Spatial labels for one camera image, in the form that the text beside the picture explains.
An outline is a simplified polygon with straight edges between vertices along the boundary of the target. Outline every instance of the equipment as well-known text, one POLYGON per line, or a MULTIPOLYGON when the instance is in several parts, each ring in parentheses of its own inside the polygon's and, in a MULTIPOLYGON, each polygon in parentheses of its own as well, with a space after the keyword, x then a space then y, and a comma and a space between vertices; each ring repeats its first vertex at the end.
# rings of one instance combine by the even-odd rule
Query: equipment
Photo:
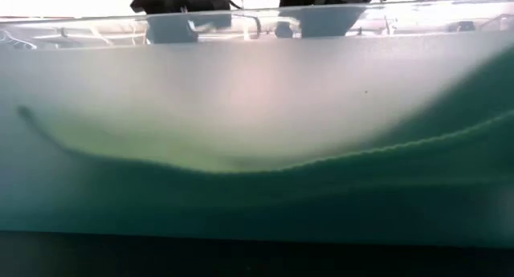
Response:
MULTIPOLYGON (((370 1, 371 0, 280 0, 279 6, 333 5, 370 1)), ((134 0, 131 4, 131 7, 136 12, 144 11, 146 14, 165 14, 210 10, 229 10, 230 5, 237 9, 241 8, 231 0, 134 0)), ((351 15, 329 15, 325 13, 325 10, 321 9, 319 10, 319 13, 316 13, 315 18, 305 18, 302 15, 301 10, 288 10, 287 12, 280 13, 280 15, 297 18, 300 21, 303 37, 320 37, 344 35, 344 33, 355 23, 355 21, 357 21, 357 18, 362 11, 360 8, 356 8, 354 12, 355 13, 351 13, 351 15), (320 22, 319 17, 322 17, 324 21, 320 22)), ((177 26, 177 22, 175 21, 173 22, 173 27, 171 27, 171 22, 161 23, 163 21, 169 21, 166 18, 149 17, 150 27, 157 26, 156 22, 159 22, 159 27, 166 27, 164 30, 160 28, 159 31, 150 31, 151 35, 149 38, 154 43, 196 42, 198 35, 190 29, 190 25, 188 23, 188 21, 195 22, 194 16, 190 14, 188 17, 184 17, 183 20, 184 21, 181 22, 180 26, 177 26), (173 30, 173 35, 171 35, 168 28, 173 30)), ((202 25, 206 23, 195 22, 195 24, 202 25)), ((231 25, 231 16, 229 14, 213 15, 210 24, 218 29, 228 27, 231 25)), ((287 23, 280 25, 275 33, 277 37, 281 38, 289 38, 292 36, 290 27, 287 23)))

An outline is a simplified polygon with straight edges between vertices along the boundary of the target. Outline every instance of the black base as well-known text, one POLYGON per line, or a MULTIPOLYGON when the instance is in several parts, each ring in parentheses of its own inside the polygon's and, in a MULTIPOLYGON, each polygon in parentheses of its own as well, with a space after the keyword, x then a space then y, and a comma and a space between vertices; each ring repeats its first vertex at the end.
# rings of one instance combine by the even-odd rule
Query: black base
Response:
POLYGON ((511 276, 514 251, 0 232, 0 276, 511 276))

